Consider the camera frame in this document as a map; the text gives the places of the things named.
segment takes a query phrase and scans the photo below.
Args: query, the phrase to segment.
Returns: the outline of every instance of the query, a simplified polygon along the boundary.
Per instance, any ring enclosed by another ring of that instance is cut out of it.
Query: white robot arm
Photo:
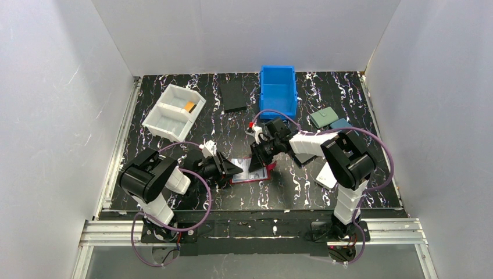
[[[352,233],[352,217],[359,221],[359,202],[377,161],[364,140],[355,131],[306,135],[291,131],[280,118],[266,123],[270,138],[250,145],[250,171],[270,164],[274,155],[284,152],[305,158],[325,157],[339,185],[337,204],[332,217],[333,232],[339,237]]]

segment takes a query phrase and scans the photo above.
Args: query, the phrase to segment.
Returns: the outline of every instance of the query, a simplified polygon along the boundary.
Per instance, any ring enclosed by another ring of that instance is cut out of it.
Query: blue plastic bin
[[[260,72],[260,110],[274,109],[290,118],[296,117],[298,93],[293,66],[262,66]],[[261,119],[274,119],[280,116],[273,112],[264,112]]]

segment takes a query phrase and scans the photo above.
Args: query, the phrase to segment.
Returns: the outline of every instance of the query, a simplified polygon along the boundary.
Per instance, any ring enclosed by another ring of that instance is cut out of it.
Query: metal frame
[[[118,176],[120,163],[122,162],[123,151],[125,150],[125,144],[127,142],[128,132],[130,131],[130,124],[134,115],[141,85],[142,77],[136,77],[134,88],[130,94],[130,99],[128,100],[127,109],[123,115],[123,121],[120,126],[115,149],[113,150],[113,155],[111,156],[111,161],[105,178],[105,187],[102,191],[101,197],[99,197],[98,206],[96,207],[96,212],[94,214],[96,220],[99,218],[99,214],[103,209],[109,209],[111,206],[111,198],[113,196],[113,190],[115,189],[116,177]]]
[[[377,135],[380,137],[377,121],[373,112],[370,94],[366,87],[365,77],[359,75],[363,87],[363,93],[369,106],[371,118],[374,121]],[[130,130],[130,123],[134,113],[137,96],[142,83],[142,78],[136,78],[133,92],[131,93],[127,109],[124,115],[122,126],[117,138],[115,150],[110,161],[108,173],[106,175],[106,184],[99,199],[97,212],[95,213],[95,221],[86,222],[79,243],[79,252],[76,266],[72,275],[73,279],[83,279],[87,275],[90,265],[93,248],[95,246],[131,246],[130,230],[132,221],[100,221],[99,214],[104,209],[109,209],[111,198],[115,187],[115,179],[118,174],[120,163],[123,156],[126,138]],[[388,165],[388,158],[385,154],[385,160]],[[401,195],[397,189],[396,183],[394,187],[402,206]],[[423,228],[419,219],[413,218],[396,218],[396,219],[364,219],[368,224],[371,241],[368,245],[397,245],[407,244],[414,245],[419,258],[423,274],[426,279],[435,279],[437,274],[434,270],[430,254],[428,252],[428,241],[424,234]],[[135,224],[135,231],[142,231],[143,223],[138,221]],[[141,234],[134,234],[134,243],[136,246],[174,246],[170,243],[162,244],[143,244],[140,242]],[[328,246],[346,245],[346,242],[328,242]]]
[[[428,245],[425,244],[415,244],[417,256],[419,258],[419,263],[421,264],[421,269],[423,269],[423,274],[425,279],[437,279],[437,272],[431,261],[430,253],[428,252]]]
[[[428,241],[417,218],[364,219],[368,224],[371,241],[367,245],[415,245],[426,279],[436,278]],[[79,254],[73,279],[85,278],[94,246],[131,246],[132,221],[88,221],[79,243]],[[142,221],[135,223],[135,231],[142,231]],[[134,234],[136,246],[174,246],[174,243],[146,244],[140,242],[141,234]],[[328,242],[328,246],[347,245],[346,242]]]

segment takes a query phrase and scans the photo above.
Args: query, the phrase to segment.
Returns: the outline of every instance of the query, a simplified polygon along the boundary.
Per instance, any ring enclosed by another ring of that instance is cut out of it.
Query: black cable
[[[178,251],[178,249],[174,248],[173,250],[171,250],[170,252],[168,252],[168,254],[166,254],[165,258],[163,259],[163,262],[162,262],[162,263],[165,263],[165,261],[166,261],[166,259],[168,258],[168,256],[169,256],[172,252],[174,252],[174,251]]]
[[[345,261],[349,261],[341,252],[335,250],[335,249],[332,249],[332,248],[329,248],[330,251],[333,251],[335,253],[338,253],[339,255],[341,255],[341,257],[345,260]]]

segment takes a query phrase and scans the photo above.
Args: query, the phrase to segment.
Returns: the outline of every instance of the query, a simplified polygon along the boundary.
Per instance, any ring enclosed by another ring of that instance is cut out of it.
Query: white object
[[[320,145],[336,135],[337,133],[316,136],[296,134],[290,139],[290,145],[295,154],[312,154],[323,157],[324,154]]]
[[[184,109],[188,102],[196,104],[192,112]],[[197,91],[170,84],[142,125],[154,136],[184,141],[204,104],[205,99]]]
[[[171,219],[174,216],[173,211],[171,208],[169,208],[165,197],[163,194],[159,194],[159,196],[152,202],[150,203],[145,203],[143,200],[136,196],[132,196],[140,206],[142,206],[142,209],[146,214],[152,215],[152,217],[155,217],[158,219],[161,223],[168,225],[169,222],[171,222]],[[156,225],[160,226],[158,223],[154,222],[152,219],[149,219],[151,222],[155,223]]]
[[[354,210],[359,203],[363,195],[363,190],[365,190],[368,180],[359,184],[355,191],[339,186],[339,193],[337,193],[337,204],[335,205],[334,215],[339,219],[344,225],[351,223],[353,218]],[[356,218],[361,214],[361,210],[358,209]]]
[[[446,3],[434,2],[444,6]],[[134,76],[143,76],[251,73],[267,61],[270,65],[283,65],[286,58],[299,71],[364,71],[400,0],[364,1],[364,5],[361,0],[317,1],[316,5],[294,5],[286,0],[228,1],[227,5],[222,0],[92,0],[92,3],[130,71]],[[325,28],[320,22],[336,28]],[[280,28],[289,30],[290,35],[280,35]],[[344,38],[346,34],[351,34],[347,40],[333,39]],[[306,39],[314,36],[317,40]],[[358,38],[365,38],[365,43],[359,44]],[[262,44],[253,43],[260,40]],[[280,45],[290,47],[280,51]],[[300,49],[324,55],[305,55]]]
[[[252,126],[252,131],[253,131],[252,133],[246,132],[246,134],[254,137],[255,142],[259,144],[260,143],[259,135],[260,135],[260,133],[262,133],[262,128],[254,124]]]
[[[205,144],[200,144],[200,149],[204,157],[211,157],[216,154],[217,145],[214,141],[208,141]]]
[[[334,174],[332,173],[332,170],[330,169],[328,163],[325,163],[316,180],[318,183],[320,183],[320,185],[327,189],[334,188],[335,184],[337,183],[337,180],[335,179]]]
[[[175,167],[165,186],[169,190],[183,195],[190,186],[190,178],[186,177],[178,167]]]

